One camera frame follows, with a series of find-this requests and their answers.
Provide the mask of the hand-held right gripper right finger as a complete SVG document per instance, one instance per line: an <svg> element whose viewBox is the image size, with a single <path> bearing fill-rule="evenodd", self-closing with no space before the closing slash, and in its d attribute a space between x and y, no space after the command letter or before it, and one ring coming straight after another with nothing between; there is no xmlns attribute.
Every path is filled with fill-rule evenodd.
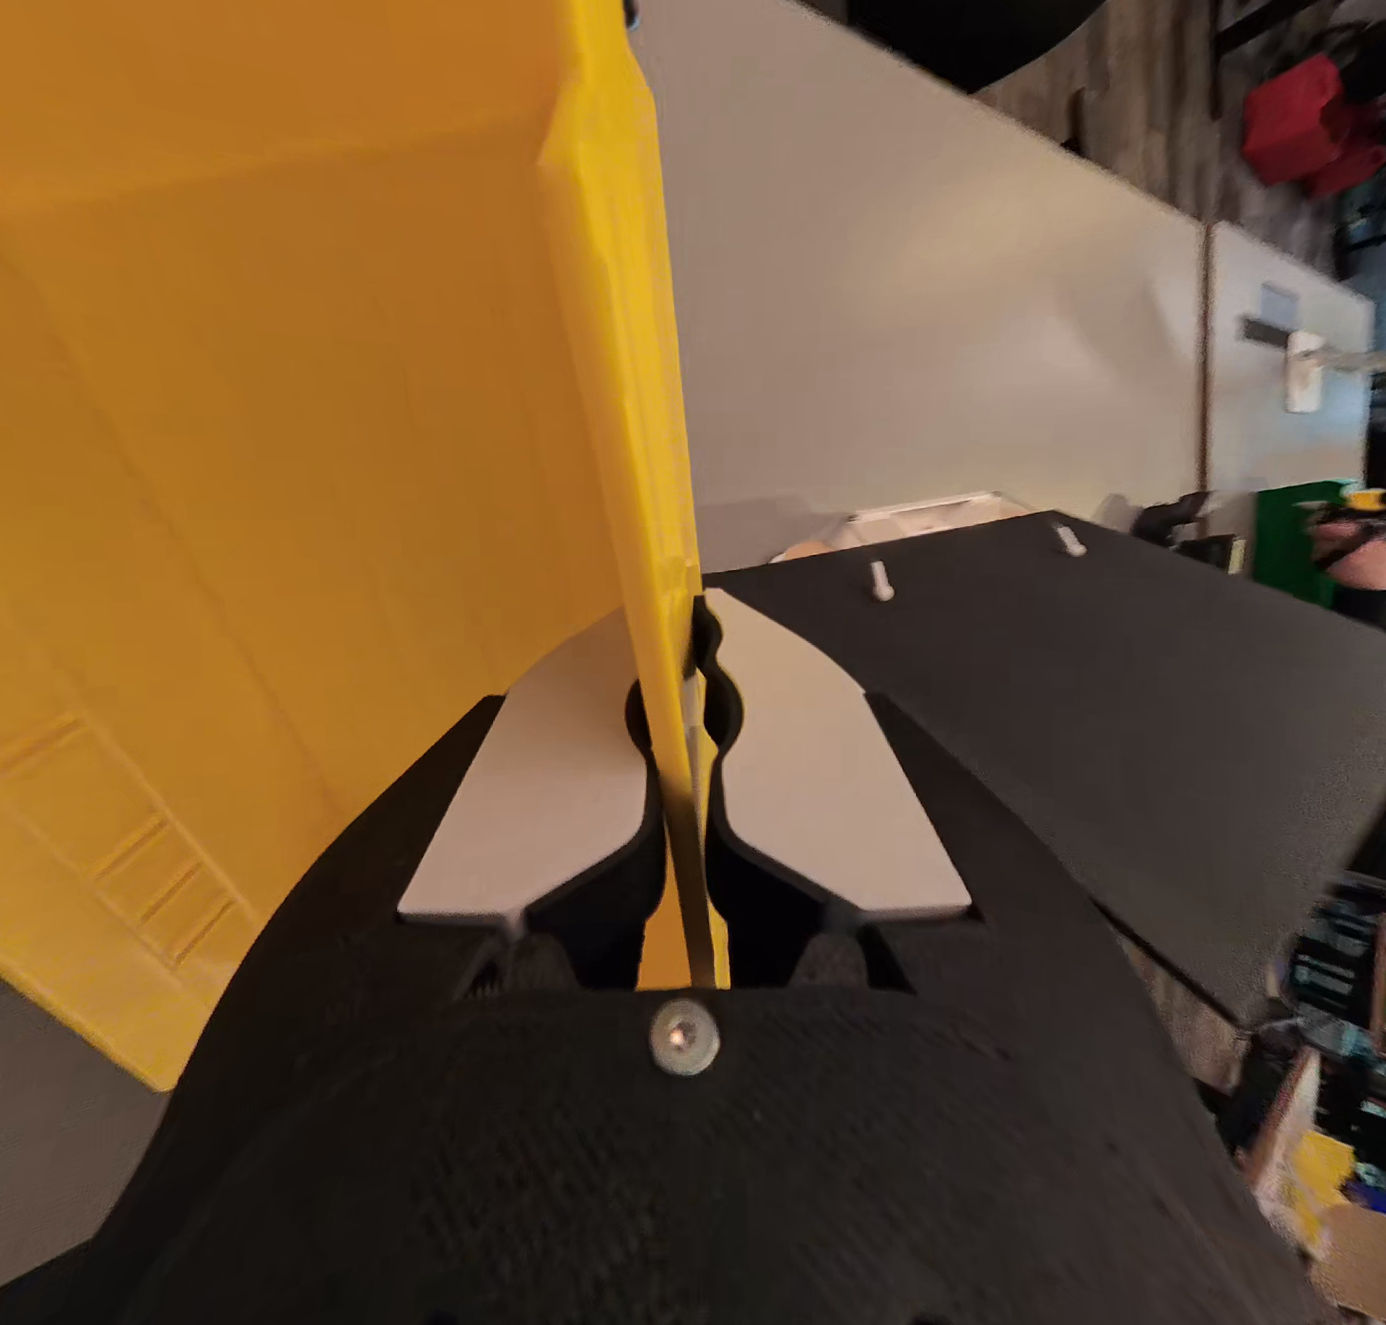
<svg viewBox="0 0 1386 1325"><path fill-rule="evenodd" d="M694 650L714 745L705 878L734 987L787 986L822 933L969 912L852 675L723 589L699 602Z"/></svg>

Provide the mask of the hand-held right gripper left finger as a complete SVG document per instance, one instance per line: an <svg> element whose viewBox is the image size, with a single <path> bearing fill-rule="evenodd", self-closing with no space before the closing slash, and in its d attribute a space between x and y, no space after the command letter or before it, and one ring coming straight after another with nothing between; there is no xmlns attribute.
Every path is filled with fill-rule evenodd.
<svg viewBox="0 0 1386 1325"><path fill-rule="evenodd" d="M514 680L395 905L553 938L583 987L632 989L666 885L661 793L624 615Z"/></svg>

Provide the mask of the yellow plastic box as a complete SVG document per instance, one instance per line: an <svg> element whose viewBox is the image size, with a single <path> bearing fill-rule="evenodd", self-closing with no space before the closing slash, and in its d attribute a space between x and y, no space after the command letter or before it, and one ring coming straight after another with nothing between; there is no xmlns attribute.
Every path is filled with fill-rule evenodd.
<svg viewBox="0 0 1386 1325"><path fill-rule="evenodd" d="M154 1091L324 847L700 570L624 0L2 0L2 978Z"/></svg>

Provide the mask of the green box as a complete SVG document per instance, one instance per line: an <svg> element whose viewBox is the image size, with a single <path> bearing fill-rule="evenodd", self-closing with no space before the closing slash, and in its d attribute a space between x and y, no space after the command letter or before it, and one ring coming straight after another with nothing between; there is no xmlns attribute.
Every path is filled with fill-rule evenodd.
<svg viewBox="0 0 1386 1325"><path fill-rule="evenodd" d="M1337 502L1351 485L1319 479L1277 488L1255 496L1251 576L1272 590L1316 607L1331 607L1334 584L1313 562L1310 508Z"/></svg>

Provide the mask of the cardboard box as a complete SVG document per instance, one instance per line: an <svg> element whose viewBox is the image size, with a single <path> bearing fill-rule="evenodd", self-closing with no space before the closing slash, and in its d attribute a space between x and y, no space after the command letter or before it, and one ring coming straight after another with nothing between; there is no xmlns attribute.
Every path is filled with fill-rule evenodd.
<svg viewBox="0 0 1386 1325"><path fill-rule="evenodd" d="M1297 1051L1248 1148L1241 1178L1272 1232L1337 1309L1384 1320L1384 1215L1364 1202L1356 1156L1316 1125L1320 1054Z"/></svg>

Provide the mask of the black foam board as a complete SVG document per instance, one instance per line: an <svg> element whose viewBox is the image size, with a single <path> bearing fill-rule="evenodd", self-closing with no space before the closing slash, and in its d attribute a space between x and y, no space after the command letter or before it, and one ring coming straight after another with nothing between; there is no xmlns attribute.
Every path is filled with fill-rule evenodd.
<svg viewBox="0 0 1386 1325"><path fill-rule="evenodd" d="M1241 1028L1382 814L1382 632L1129 534L1026 514L706 584L887 697Z"/></svg>

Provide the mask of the black device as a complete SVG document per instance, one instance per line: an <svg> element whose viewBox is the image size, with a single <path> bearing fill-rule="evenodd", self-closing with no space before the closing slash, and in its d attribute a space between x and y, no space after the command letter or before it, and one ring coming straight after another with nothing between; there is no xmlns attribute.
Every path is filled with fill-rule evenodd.
<svg viewBox="0 0 1386 1325"><path fill-rule="evenodd" d="M1217 496L1212 488L1197 488L1170 502L1146 505L1135 511L1127 533L1201 565L1238 575L1245 565L1245 537L1211 528L1209 508Z"/></svg>

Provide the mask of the red bag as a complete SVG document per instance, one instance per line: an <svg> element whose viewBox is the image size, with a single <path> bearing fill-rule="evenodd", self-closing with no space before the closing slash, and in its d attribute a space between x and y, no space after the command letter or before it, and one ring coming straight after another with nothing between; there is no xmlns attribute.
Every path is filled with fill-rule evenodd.
<svg viewBox="0 0 1386 1325"><path fill-rule="evenodd" d="M1311 200L1361 187L1384 163L1382 52L1314 54L1243 98L1243 162L1266 187Z"/></svg>

